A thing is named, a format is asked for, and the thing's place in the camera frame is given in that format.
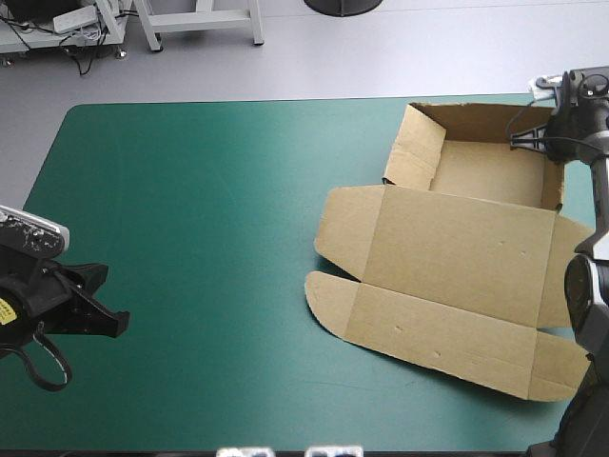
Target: table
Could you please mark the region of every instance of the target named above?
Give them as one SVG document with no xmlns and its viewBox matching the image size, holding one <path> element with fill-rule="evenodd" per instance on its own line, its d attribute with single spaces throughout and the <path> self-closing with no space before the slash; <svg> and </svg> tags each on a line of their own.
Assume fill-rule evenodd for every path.
<svg viewBox="0 0 609 457">
<path fill-rule="evenodd" d="M 26 210 L 70 228 L 64 262 L 110 265 L 98 298 L 131 325 L 118 340 L 54 337 L 75 371 L 59 394 L 4 359 L 0 447 L 523 450 L 551 438 L 565 404 L 351 346 L 307 308 L 305 275 L 332 270 L 313 248 L 325 197 L 381 182 L 407 101 L 72 109 Z M 590 186 L 570 165 L 564 213 L 588 224 Z"/>
</svg>

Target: unfolded cardboard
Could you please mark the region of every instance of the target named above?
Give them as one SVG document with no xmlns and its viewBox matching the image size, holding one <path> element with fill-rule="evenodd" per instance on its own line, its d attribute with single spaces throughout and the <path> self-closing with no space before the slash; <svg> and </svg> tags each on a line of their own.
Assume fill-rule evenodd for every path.
<svg viewBox="0 0 609 457">
<path fill-rule="evenodd" d="M 523 399 L 576 391 L 588 362 L 562 278 L 590 229 L 558 215 L 562 166 L 505 144 L 518 107 L 409 106 L 385 182 L 330 192 L 308 303 L 335 335 Z M 516 129 L 541 124 L 533 109 Z"/>
</svg>

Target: cardboard flap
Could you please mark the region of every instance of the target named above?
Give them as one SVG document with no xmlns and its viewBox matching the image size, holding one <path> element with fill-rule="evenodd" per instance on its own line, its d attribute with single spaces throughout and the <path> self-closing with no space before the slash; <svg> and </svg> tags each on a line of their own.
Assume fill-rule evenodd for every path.
<svg viewBox="0 0 609 457">
<path fill-rule="evenodd" d="M 572 342 L 474 312 L 318 271 L 305 289 L 315 317 L 340 338 L 523 399 L 572 396 L 587 364 Z M 541 391 L 551 383 L 559 387 Z"/>
<path fill-rule="evenodd" d="M 368 260 L 385 186 L 330 191 L 315 238 L 315 249 L 358 279 Z"/>
<path fill-rule="evenodd" d="M 306 301 L 311 311 L 330 333 L 344 338 L 359 283 L 320 271 L 306 275 Z"/>
<path fill-rule="evenodd" d="M 543 189 L 541 191 L 540 208 L 560 210 L 563 198 L 564 165 L 555 164 L 546 158 L 543 168 Z"/>
<path fill-rule="evenodd" d="M 414 103 L 412 108 L 425 114 L 446 129 L 446 140 L 507 143 L 505 126 L 522 106 L 487 103 L 433 105 Z M 512 126 L 522 131 L 545 124 L 551 108 L 530 107 Z"/>
<path fill-rule="evenodd" d="M 573 395 L 590 365 L 585 355 L 572 341 L 538 332 L 529 397 L 555 402 Z"/>
<path fill-rule="evenodd" d="M 427 190 L 440 162 L 446 130 L 407 106 L 391 149 L 384 178 L 393 184 Z"/>
<path fill-rule="evenodd" d="M 538 328 L 571 327 L 564 298 L 564 272 L 575 256 L 575 247 L 592 232 L 587 226 L 557 216 L 543 284 Z"/>
</svg>

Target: metal stand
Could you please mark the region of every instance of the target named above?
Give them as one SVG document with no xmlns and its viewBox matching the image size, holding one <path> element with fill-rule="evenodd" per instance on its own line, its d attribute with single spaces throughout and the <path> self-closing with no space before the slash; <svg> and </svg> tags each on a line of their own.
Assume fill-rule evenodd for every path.
<svg viewBox="0 0 609 457">
<path fill-rule="evenodd" d="M 346 17 L 374 10 L 383 0 L 304 0 L 304 2 L 321 14 Z"/>
<path fill-rule="evenodd" d="M 248 10 L 214 10 L 213 0 L 197 0 L 195 12 L 154 14 L 148 0 L 133 0 L 150 49 L 163 50 L 160 33 L 251 27 L 254 44 L 262 45 L 262 19 L 258 0 L 247 0 Z"/>
</svg>

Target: black cable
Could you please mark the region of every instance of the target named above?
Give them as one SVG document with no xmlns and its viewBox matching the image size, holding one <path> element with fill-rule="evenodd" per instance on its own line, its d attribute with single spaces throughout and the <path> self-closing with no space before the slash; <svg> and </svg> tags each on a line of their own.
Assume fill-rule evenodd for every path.
<svg viewBox="0 0 609 457">
<path fill-rule="evenodd" d="M 512 119 L 510 119 L 509 122 L 505 125 L 505 139 L 508 142 L 512 141 L 512 133 L 510 132 L 510 130 L 512 129 L 512 126 L 514 125 L 514 123 L 516 121 L 518 121 L 522 117 L 522 115 L 526 111 L 528 111 L 529 108 L 531 108 L 536 102 L 537 102 L 537 100 L 531 100 L 529 103 L 524 105 L 521 109 L 519 109 L 519 111 L 514 115 L 514 117 L 512 117 Z"/>
<path fill-rule="evenodd" d="M 87 74 L 90 73 L 91 68 L 93 66 L 93 61 L 95 59 L 100 58 L 99 55 L 99 49 L 100 47 L 104 46 L 104 43 L 106 42 L 106 38 L 108 37 L 108 28 L 104 27 L 102 30 L 102 34 L 100 35 L 100 37 L 97 39 L 97 43 L 95 44 L 95 48 L 94 50 L 91 52 L 90 54 L 90 58 L 88 60 L 88 65 L 87 68 L 85 70 L 83 70 L 83 66 L 82 66 L 82 62 L 80 60 L 78 60 L 78 57 L 76 57 L 75 55 L 71 54 L 69 52 L 69 50 L 67 50 L 63 45 L 64 43 L 71 38 L 71 35 L 67 36 L 66 38 L 64 38 L 63 40 L 61 40 L 59 42 L 59 48 L 76 64 L 76 68 L 78 69 L 78 74 L 80 76 L 86 76 Z"/>
<path fill-rule="evenodd" d="M 543 136 L 541 138 L 514 138 L 513 133 L 511 133 L 512 126 L 514 123 L 519 120 L 522 115 L 531 108 L 537 100 L 531 100 L 529 103 L 524 105 L 519 111 L 512 117 L 507 125 L 505 126 L 505 138 L 510 143 L 510 145 L 535 145 L 536 143 L 549 143 L 550 141 L 568 141 L 570 143 L 575 143 L 581 146 L 586 146 L 587 148 L 597 150 L 598 152 L 602 152 L 602 149 L 591 145 L 590 143 L 586 143 L 585 141 L 578 140 L 577 138 L 570 138 L 568 136 Z M 532 150 L 534 152 L 543 152 L 542 150 L 535 148 L 528 148 L 524 146 L 519 146 L 521 149 Z"/>
<path fill-rule="evenodd" d="M 542 138 L 513 138 L 511 143 L 513 145 L 530 145 L 533 143 L 548 143 L 550 141 L 568 141 L 570 143 L 575 143 L 577 145 L 586 146 L 587 148 L 597 150 L 598 152 L 602 152 L 602 148 L 598 146 L 591 145 L 590 143 L 586 143 L 585 141 L 578 140 L 577 138 L 570 138 L 568 136 L 544 136 Z"/>
<path fill-rule="evenodd" d="M 53 344 L 53 342 L 45 336 L 45 324 L 44 322 L 39 322 L 36 330 L 33 333 L 33 339 L 36 343 L 38 343 L 42 348 L 44 348 L 49 355 L 55 360 L 59 368 L 64 373 L 64 382 L 60 384 L 52 383 L 51 381 L 46 380 L 36 369 L 36 366 L 31 361 L 30 357 L 27 355 L 25 351 L 23 351 L 20 347 L 15 345 L 0 345 L 0 351 L 9 352 L 15 354 L 17 357 L 21 359 L 23 365 L 26 369 L 26 373 L 32 382 L 40 388 L 47 390 L 49 392 L 57 392 L 65 388 L 72 379 L 72 370 L 69 366 L 68 361 L 61 353 L 59 348 Z"/>
<path fill-rule="evenodd" d="M 31 46 L 26 42 L 26 40 L 23 39 L 23 37 L 21 36 L 21 33 L 19 33 L 16 29 L 15 26 L 10 22 L 9 19 L 7 19 L 4 16 L 0 16 L 0 21 L 4 22 L 7 26 L 9 26 L 9 28 L 12 30 L 12 32 L 17 35 L 17 38 L 19 38 L 19 41 L 21 41 L 21 43 L 24 44 L 24 46 L 28 49 L 31 50 Z"/>
</svg>

